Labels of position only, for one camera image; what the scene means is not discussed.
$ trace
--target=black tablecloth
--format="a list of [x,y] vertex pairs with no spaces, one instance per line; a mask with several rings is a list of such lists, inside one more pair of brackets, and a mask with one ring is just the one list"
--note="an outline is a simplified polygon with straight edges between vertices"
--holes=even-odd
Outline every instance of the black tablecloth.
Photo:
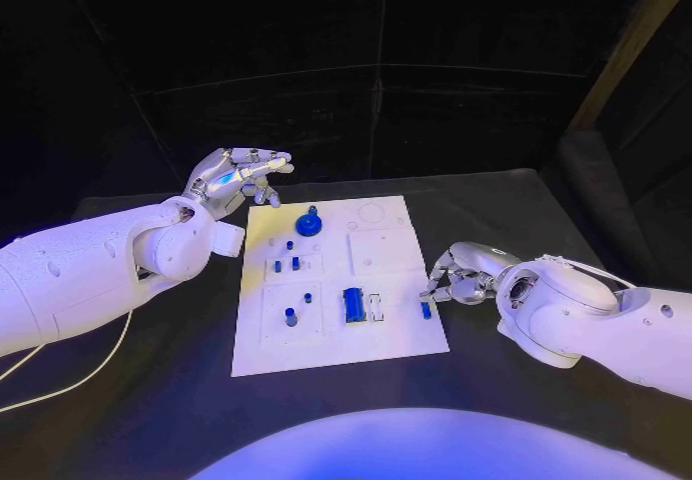
[[[530,170],[305,184],[279,194],[284,202],[402,194],[428,266],[461,240],[524,259],[550,253],[598,263]],[[89,198],[75,218],[165,197]],[[229,223],[245,226],[248,204]],[[135,310],[98,376],[60,397],[1,414],[4,478],[183,478],[286,427],[390,407],[526,420],[692,475],[692,403],[619,380],[588,359],[570,370],[539,363],[497,333],[493,302],[439,305],[446,354],[230,378],[240,265],[240,259],[213,256],[201,274]],[[2,404],[76,381],[121,328],[118,319],[49,345],[2,382]]]

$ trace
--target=white board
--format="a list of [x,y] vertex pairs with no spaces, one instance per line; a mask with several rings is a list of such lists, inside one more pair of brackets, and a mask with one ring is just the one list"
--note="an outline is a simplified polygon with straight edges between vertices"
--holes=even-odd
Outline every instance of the white board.
[[[310,205],[322,229],[301,237],[294,225]],[[255,206],[246,232],[233,377],[449,351],[433,304],[432,317],[422,317],[425,264],[403,197]],[[351,287],[363,292],[366,320],[346,323]]]

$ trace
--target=table surface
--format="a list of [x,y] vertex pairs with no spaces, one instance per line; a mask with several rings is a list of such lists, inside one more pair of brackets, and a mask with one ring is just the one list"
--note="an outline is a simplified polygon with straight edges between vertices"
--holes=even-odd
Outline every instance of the table surface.
[[[403,195],[429,266],[462,240],[530,259],[596,264],[532,170],[304,184],[282,201]],[[75,218],[170,195],[89,198]],[[245,226],[248,202],[226,221]],[[240,259],[211,256],[201,274],[134,311],[122,346],[76,390],[0,417],[5,478],[184,478],[237,448],[310,420],[377,408],[470,410],[555,428],[692,476],[692,403],[622,381],[582,359],[533,360],[495,331],[493,302],[439,305],[449,353],[230,378]],[[1,404],[63,388],[105,357],[122,319],[49,345],[5,379]],[[1,359],[0,367],[15,361]]]

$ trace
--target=black backdrop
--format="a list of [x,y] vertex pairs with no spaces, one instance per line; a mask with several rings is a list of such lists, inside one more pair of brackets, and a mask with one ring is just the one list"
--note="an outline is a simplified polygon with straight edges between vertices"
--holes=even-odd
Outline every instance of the black backdrop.
[[286,183],[539,166],[632,3],[4,2],[0,242],[217,146]]

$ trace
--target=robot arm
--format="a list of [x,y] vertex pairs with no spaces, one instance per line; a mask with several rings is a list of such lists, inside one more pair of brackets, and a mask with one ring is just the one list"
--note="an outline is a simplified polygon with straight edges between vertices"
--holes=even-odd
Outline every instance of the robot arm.
[[245,231],[219,222],[245,196],[279,206],[265,175],[286,153],[217,149],[181,196],[17,239],[0,249],[0,355],[99,327],[203,270],[210,252],[237,256]]
[[[436,288],[448,272],[448,287]],[[628,288],[612,292],[591,274]],[[692,295],[634,287],[588,265],[543,255],[521,262],[457,243],[432,268],[422,301],[495,299],[497,330],[547,365],[594,359],[630,382],[692,399]]]

